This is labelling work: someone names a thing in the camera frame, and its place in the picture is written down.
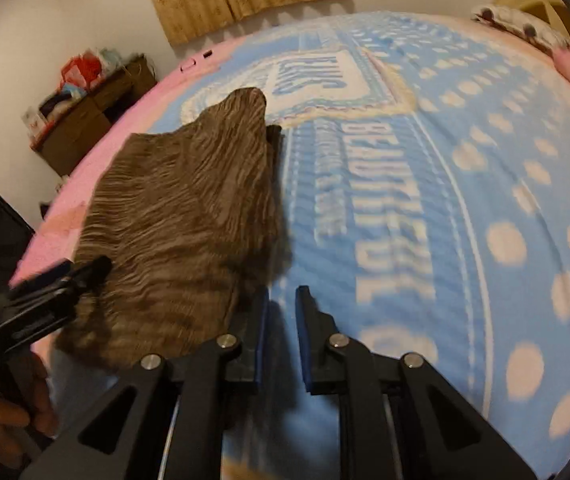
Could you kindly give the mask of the person's left hand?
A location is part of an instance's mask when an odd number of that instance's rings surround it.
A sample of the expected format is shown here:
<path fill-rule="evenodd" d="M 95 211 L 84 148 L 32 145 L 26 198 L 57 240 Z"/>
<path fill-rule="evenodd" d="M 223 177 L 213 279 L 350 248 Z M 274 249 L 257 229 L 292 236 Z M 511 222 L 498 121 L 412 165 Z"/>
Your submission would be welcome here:
<path fill-rule="evenodd" d="M 18 470 L 26 452 L 14 436 L 15 429 L 33 427 L 46 437 L 53 437 L 58 429 L 58 417 L 50 400 L 48 373 L 42 359 L 31 353 L 35 380 L 29 414 L 24 408 L 0 397 L 0 466 Z"/>

